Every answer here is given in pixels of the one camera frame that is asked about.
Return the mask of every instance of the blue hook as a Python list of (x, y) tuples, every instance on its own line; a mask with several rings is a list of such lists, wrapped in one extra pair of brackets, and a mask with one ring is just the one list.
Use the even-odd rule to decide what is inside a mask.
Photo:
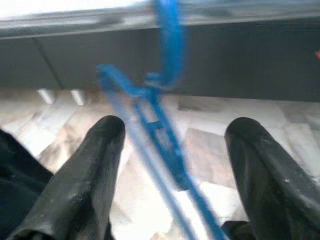
[[(119, 98), (115, 94), (113, 86), (117, 85), (123, 92), (132, 97), (133, 109), (139, 116), (142, 127), (152, 140), (153, 145), (172, 175), (176, 185), (180, 190), (188, 190), (202, 219), (210, 229), (212, 236), (217, 240), (224, 240), (225, 235), (215, 220), (205, 197), (200, 193), (186, 172), (183, 149), (177, 141), (176, 135), (174, 134), (173, 128), (164, 110), (159, 104), (163, 90), (170, 89), (177, 84), (182, 73), (184, 41), (183, 30), (179, 24), (175, 1), (157, 0), (155, 1), (155, 9), (161, 29), (161, 44), (163, 50), (162, 71), (160, 73), (147, 74), (145, 79), (146, 87), (136, 87), (133, 86), (129, 79), (113, 65), (101, 64), (97, 66), (97, 71), (100, 74), (99, 83), (102, 89), (107, 92), (107, 97), (109, 97), (118, 113), (122, 115), (124, 121), (128, 117), (118, 100)], [(153, 114), (157, 117), (156, 121), (151, 122), (147, 119), (144, 114), (142, 103), (148, 103), (151, 106)], [(131, 131), (131, 137), (133, 137), (138, 150), (145, 158), (148, 169), (153, 173), (154, 178), (158, 182), (158, 186), (162, 189), (162, 193), (172, 207), (173, 213), (181, 222), (188, 238), (195, 239), (189, 225), (175, 203), (172, 194), (168, 188), (164, 186), (159, 173), (156, 171), (150, 160), (150, 156), (144, 150), (139, 136), (135, 133), (135, 129), (130, 129), (129, 131)]]

